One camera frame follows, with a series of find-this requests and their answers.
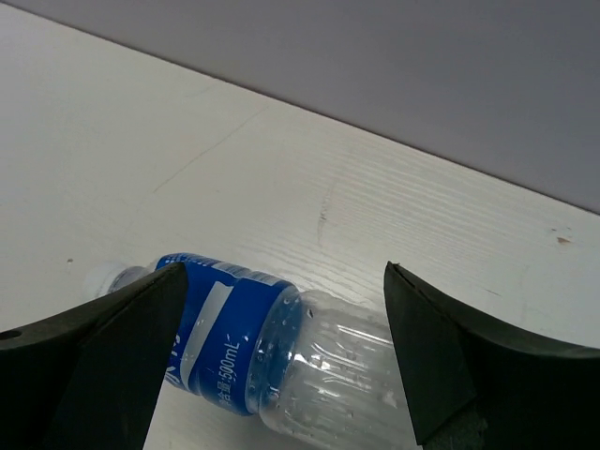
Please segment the blue label water bottle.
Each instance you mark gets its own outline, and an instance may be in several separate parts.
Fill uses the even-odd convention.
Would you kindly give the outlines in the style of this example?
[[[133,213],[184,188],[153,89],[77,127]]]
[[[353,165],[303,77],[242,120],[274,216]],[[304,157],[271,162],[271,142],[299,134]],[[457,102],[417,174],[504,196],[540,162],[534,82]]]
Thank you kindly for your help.
[[[173,386],[322,449],[416,446],[386,316],[260,271],[190,253],[146,266],[106,262],[86,299],[172,263],[187,293],[165,378]]]

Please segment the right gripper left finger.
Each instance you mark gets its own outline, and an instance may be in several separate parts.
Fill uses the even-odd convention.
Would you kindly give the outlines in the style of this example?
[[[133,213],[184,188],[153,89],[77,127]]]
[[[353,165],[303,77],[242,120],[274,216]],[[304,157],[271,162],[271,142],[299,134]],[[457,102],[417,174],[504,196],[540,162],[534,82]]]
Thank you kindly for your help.
[[[2,332],[2,448],[143,448],[187,288],[174,263]]]

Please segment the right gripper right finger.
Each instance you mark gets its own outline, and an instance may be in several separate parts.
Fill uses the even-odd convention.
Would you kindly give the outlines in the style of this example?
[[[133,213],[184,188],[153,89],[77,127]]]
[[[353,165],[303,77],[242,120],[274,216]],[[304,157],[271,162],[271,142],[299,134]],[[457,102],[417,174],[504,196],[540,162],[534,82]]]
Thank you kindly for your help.
[[[393,262],[383,291],[421,447],[598,447],[597,349],[501,321]]]

